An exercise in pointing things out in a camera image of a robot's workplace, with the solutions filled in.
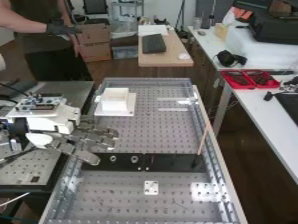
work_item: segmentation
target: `black shirt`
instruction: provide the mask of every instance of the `black shirt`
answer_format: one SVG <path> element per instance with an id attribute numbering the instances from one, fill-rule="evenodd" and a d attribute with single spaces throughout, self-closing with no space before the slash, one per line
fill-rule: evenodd
<path id="1" fill-rule="evenodd" d="M 29 20 L 49 23 L 60 14 L 57 0 L 10 0 L 12 10 Z M 65 49 L 71 42 L 62 37 L 45 33 L 16 33 L 16 40 L 22 46 L 24 53 L 46 52 Z"/>

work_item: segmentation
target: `wooden stick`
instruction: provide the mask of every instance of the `wooden stick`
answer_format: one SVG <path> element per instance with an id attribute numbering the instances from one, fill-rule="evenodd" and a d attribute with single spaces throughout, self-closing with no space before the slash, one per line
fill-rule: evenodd
<path id="1" fill-rule="evenodd" d="M 207 136 L 209 127 L 210 127 L 210 123 L 206 122 L 206 127 L 205 127 L 203 134 L 202 134 L 202 140 L 201 140 L 199 147 L 198 147 L 198 155 L 202 154 L 202 146 L 203 146 L 203 142 L 205 142 L 205 139 L 206 139 L 206 136 Z"/>

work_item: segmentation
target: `hand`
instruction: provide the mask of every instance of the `hand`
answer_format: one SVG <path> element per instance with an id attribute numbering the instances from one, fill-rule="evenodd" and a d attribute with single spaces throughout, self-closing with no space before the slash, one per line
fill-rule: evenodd
<path id="1" fill-rule="evenodd" d="M 75 27 L 49 23 L 46 25 L 45 33 L 52 35 L 77 34 L 81 33 L 81 30 Z"/>

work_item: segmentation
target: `perforated metal table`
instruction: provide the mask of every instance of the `perforated metal table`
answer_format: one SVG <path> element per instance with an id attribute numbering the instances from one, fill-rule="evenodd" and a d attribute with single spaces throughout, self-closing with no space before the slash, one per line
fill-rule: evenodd
<path id="1" fill-rule="evenodd" d="M 118 159 L 123 153 L 195 155 L 209 120 L 190 80 L 109 78 L 98 93 L 109 87 L 137 94 L 135 114 L 95 118 L 119 139 L 111 152 L 91 150 Z M 40 224 L 247 223 L 211 130 L 201 157 L 205 169 L 187 172 L 151 172 L 154 159 L 135 171 L 89 170 L 70 158 Z M 158 195 L 145 194 L 145 181 L 158 182 Z"/>

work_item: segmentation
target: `red tray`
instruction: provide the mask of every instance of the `red tray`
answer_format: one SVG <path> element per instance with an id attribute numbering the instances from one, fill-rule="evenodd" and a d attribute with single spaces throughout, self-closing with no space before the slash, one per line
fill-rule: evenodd
<path id="1" fill-rule="evenodd" d="M 255 83 L 240 71 L 224 70 L 220 75 L 232 89 L 255 89 Z"/>
<path id="2" fill-rule="evenodd" d="M 243 71 L 243 75 L 252 81 L 255 87 L 259 89 L 279 88 L 279 82 L 264 71 L 248 70 Z"/>

